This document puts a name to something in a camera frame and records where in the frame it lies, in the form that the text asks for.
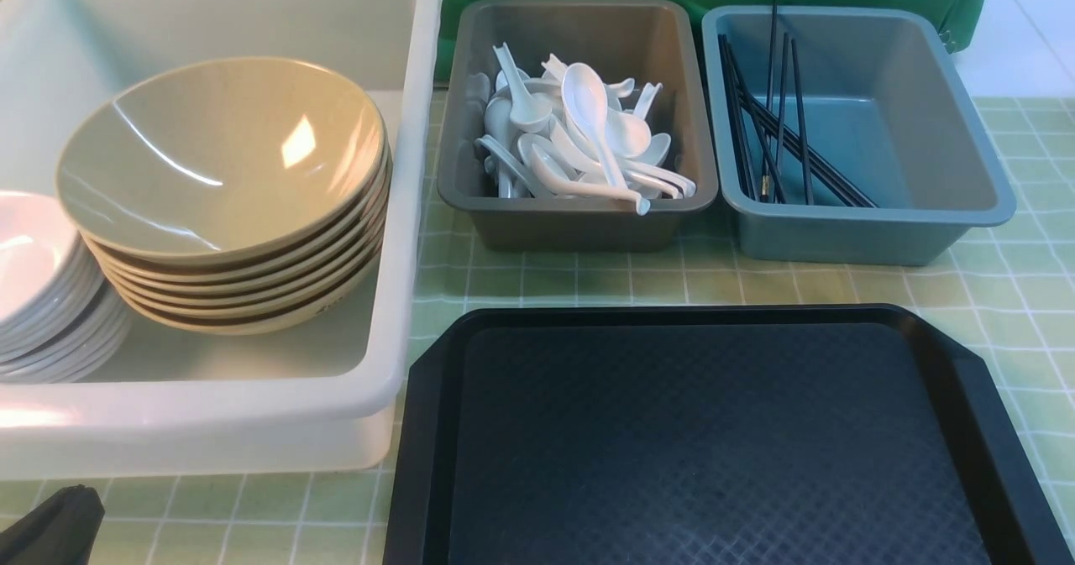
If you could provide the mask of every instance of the textured tray surface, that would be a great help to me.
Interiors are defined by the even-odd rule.
[[[989,563],[883,324],[488,329],[453,563]]]

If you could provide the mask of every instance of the black object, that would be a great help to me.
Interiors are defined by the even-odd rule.
[[[756,114],[758,121],[763,127],[765,132],[770,135],[775,135],[779,121],[775,115],[771,113],[771,111],[765,110],[764,106],[761,105],[757,99],[751,98],[751,96],[741,95],[740,101],[743,105],[747,106],[748,110],[754,111],[754,114]],[[794,133],[791,129],[785,128],[785,137],[787,140],[787,147],[791,149],[791,153],[793,153],[799,160],[802,160],[802,140],[800,140],[798,133]],[[813,172],[815,177],[820,179],[823,186],[828,187],[828,189],[832,191],[836,198],[840,198],[841,202],[844,202],[845,205],[862,206],[862,208],[877,208],[877,205],[872,201],[872,199],[862,193],[862,191],[855,186],[855,183],[850,183],[850,180],[844,177],[840,171],[836,171],[836,166],[829,163],[829,160],[819,155],[817,149],[808,147],[807,144],[807,151],[809,151],[811,172]]]
[[[728,49],[730,52],[731,45],[726,44],[726,46],[728,46]],[[775,59],[776,59],[776,0],[773,0],[773,13],[772,15],[770,15],[769,18],[769,69],[765,72],[765,110],[769,111],[773,110],[773,63]],[[743,83],[743,91],[746,95],[749,93],[749,90],[747,89],[745,83]],[[762,143],[763,143],[762,147],[768,150],[770,144],[768,137]],[[779,172],[775,172],[774,174],[774,172],[772,172],[771,170],[766,170],[766,168],[763,166],[761,175],[762,175],[762,183],[768,183],[764,179],[765,175],[774,175],[774,177],[779,177]],[[775,195],[772,198],[772,201],[773,202],[777,201]]]
[[[774,175],[779,177],[780,175],[780,160],[784,159],[784,117],[787,114],[787,103],[788,103],[788,41],[790,35],[784,32],[784,44],[780,46],[780,111],[777,117],[780,128],[776,131],[776,171]],[[783,199],[777,199],[776,202],[782,202]]]
[[[1072,557],[984,362],[829,305],[468,314],[411,368],[385,563]]]
[[[728,37],[720,34],[719,37],[719,48],[720,48],[720,69],[722,72],[722,78],[725,79],[725,91],[727,93],[735,93],[737,91],[737,83],[735,76],[732,75],[731,71],[731,57],[729,56],[728,49]],[[757,186],[754,184],[754,172],[750,170],[750,149],[747,145],[745,128],[743,128],[743,114],[740,111],[740,103],[736,98],[727,98],[728,102],[728,117],[732,122],[732,148],[735,153],[735,168],[737,171],[737,176],[740,179],[740,187],[746,198],[758,199]]]
[[[754,96],[751,96],[747,90],[746,81],[745,78],[743,78],[743,71],[739,67],[739,61],[735,60],[735,53],[732,52],[732,46],[728,42],[728,37],[726,37],[725,34],[720,34],[720,37],[718,37],[718,40],[719,42],[722,42],[725,52],[727,53],[727,59],[731,63],[732,83],[736,84],[737,86],[735,90],[727,90],[727,91],[729,93],[739,93],[741,98],[748,98],[750,99],[750,101],[758,103],[757,101],[755,101]],[[745,106],[750,115],[750,121],[754,125],[755,135],[758,137],[758,144],[759,147],[761,148],[762,179],[764,179],[765,175],[768,175],[768,177],[770,177],[770,182],[772,183],[770,186],[772,187],[772,197],[775,199],[776,202],[786,202],[786,199],[784,197],[784,184],[780,179],[779,172],[776,172],[776,163],[774,162],[773,157],[769,151],[768,137],[765,136],[765,133],[761,129],[761,125],[760,121],[758,121],[758,115],[754,106],[752,105],[745,105]],[[736,114],[736,115],[742,121],[742,114]],[[746,153],[746,155],[749,156],[750,149],[749,145],[746,144],[745,133],[744,132],[740,133],[739,137],[743,140],[741,148],[743,149],[743,151]],[[746,168],[749,180],[754,182],[754,172],[750,171],[749,157],[747,157],[747,159],[745,160],[741,160],[741,168]]]
[[[802,160],[803,163],[803,198],[806,201],[806,205],[813,205],[814,179],[811,178],[809,156],[801,155],[802,149],[809,151],[809,144],[806,143],[806,110],[803,107],[803,78],[799,72],[799,44],[794,38],[791,40],[791,68],[794,70],[796,75],[796,107],[799,113],[799,140],[801,141],[799,160]]]
[[[102,519],[96,490],[63,488],[0,532],[0,564],[86,565]]]

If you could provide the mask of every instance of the stack of bowls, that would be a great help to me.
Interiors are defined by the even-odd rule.
[[[57,191],[124,301],[219,335],[306,321],[376,267],[391,157],[362,88],[291,59],[150,78],[85,122]]]
[[[0,191],[0,382],[70,382],[115,354],[130,309],[55,199]]]

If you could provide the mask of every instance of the spoon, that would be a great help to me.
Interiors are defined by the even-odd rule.
[[[556,78],[557,83],[563,83],[563,75],[568,72],[568,63],[564,63],[557,56],[549,53],[548,61],[543,61],[541,67],[545,68],[545,74],[542,74],[542,78]],[[627,98],[627,96],[633,93],[634,79],[627,78],[621,81],[621,83],[605,84],[605,88],[608,95],[612,95],[612,98],[615,99],[615,101],[608,102],[608,106],[612,106],[614,110],[622,110],[619,99]]]
[[[642,87],[642,95],[639,95],[639,101],[634,104],[631,115],[646,120],[647,115],[649,115],[649,108],[654,105],[654,98],[657,98],[657,93],[660,93],[663,87],[661,83],[646,83],[646,86]]]
[[[540,144],[531,140],[530,135],[519,136],[519,147],[522,148],[522,151],[527,153],[527,161],[530,163],[529,166],[531,170],[534,171],[534,175],[538,175],[541,183],[544,183],[545,187],[548,187],[548,190],[554,191],[554,193],[620,199],[620,201],[633,202],[634,212],[639,216],[649,213],[649,201],[642,198],[639,191],[629,190],[627,187],[600,186],[600,184],[596,186],[596,184],[591,183],[569,182],[569,179],[563,178],[558,172],[554,171],[554,168],[557,168],[557,163],[554,162],[548,153]]]
[[[569,121],[568,132],[576,141],[578,147],[586,151],[587,156],[597,158],[597,149],[582,132],[579,126]],[[653,140],[649,125],[646,125],[645,120],[633,117],[631,114],[617,113],[615,110],[608,110],[608,126],[605,130],[605,136],[614,155],[622,157],[642,156],[642,151],[649,148],[649,141]]]
[[[527,87],[527,91],[529,91],[530,95],[548,93],[553,95],[554,98],[559,98],[560,96],[560,83],[557,83],[556,79],[527,78],[522,81],[522,86]],[[497,91],[496,93],[492,95],[492,98],[511,99],[512,98],[511,86],[497,88]]]
[[[559,121],[553,120],[550,129],[551,141],[549,145],[553,145],[554,149],[548,149],[548,151],[557,151],[560,156],[553,156],[554,160],[563,159],[565,163],[571,164],[575,171],[584,172],[587,175],[599,175],[601,172],[601,164],[594,159],[590,159],[582,149],[577,148],[571,136],[568,135],[568,131],[563,129],[563,126]],[[637,172],[633,170],[624,170],[624,177],[631,179],[633,183],[640,184],[642,187],[648,187],[650,190],[657,190],[659,193],[669,194],[672,199],[683,199],[683,191],[676,189],[671,183],[661,182],[660,178],[649,177],[649,175],[643,174],[643,172]]]
[[[624,172],[608,148],[605,137],[608,122],[608,93],[601,76],[586,63],[572,63],[563,72],[563,113],[568,122],[574,121],[586,140],[597,147],[598,160],[605,182],[612,187],[627,190]]]
[[[499,141],[500,144],[503,144],[508,151],[511,151],[512,147],[513,133],[516,132],[508,117],[511,113],[512,102],[503,98],[496,98],[489,102],[489,106],[485,110],[485,132],[496,141]],[[500,198],[512,198],[511,193],[513,193],[514,189],[512,189],[511,172],[507,171],[507,168],[503,163],[498,164],[496,178]]]
[[[488,75],[477,72],[477,74],[467,76],[468,101],[476,101],[481,102],[482,105],[486,105],[489,102],[489,90],[491,90],[491,86]]]
[[[500,145],[499,141],[486,135],[478,137],[474,143],[489,149],[490,155],[494,156],[500,163],[503,163],[512,172],[512,175],[515,175],[515,178],[518,178],[518,182],[522,183],[522,187],[526,187],[531,194],[534,194],[534,198],[553,198],[553,191],[549,191],[542,182],[539,182],[534,177],[533,172],[522,166],[522,163],[515,156],[512,156],[512,153],[507,151],[504,145]]]
[[[524,69],[521,69],[521,68],[516,68],[516,69],[518,69],[519,78],[530,79],[530,74],[527,74],[527,72],[524,71]],[[497,72],[497,81],[496,81],[494,84],[497,86],[496,90],[500,90],[501,88],[507,86],[507,76],[504,75],[504,71]]]
[[[632,157],[631,162],[645,163],[649,166],[660,166],[669,156],[669,148],[672,147],[672,135],[668,132],[658,132],[649,141],[649,147],[642,151],[642,156]]]
[[[518,126],[522,132],[540,132],[548,126],[548,118],[553,115],[553,108],[548,102],[534,99],[533,95],[527,90],[519,78],[518,68],[512,59],[512,53],[507,49],[507,44],[493,46],[500,68],[507,78],[507,87],[512,91],[512,113],[510,114],[512,125]]]

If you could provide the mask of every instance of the white plastic bin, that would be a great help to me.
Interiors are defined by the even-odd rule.
[[[2,0],[0,189],[51,194],[83,118],[149,75],[288,56],[373,95],[395,170],[376,278],[314,321],[223,338],[139,320],[83,382],[0,386],[0,479],[360,468],[403,378],[441,0]]]

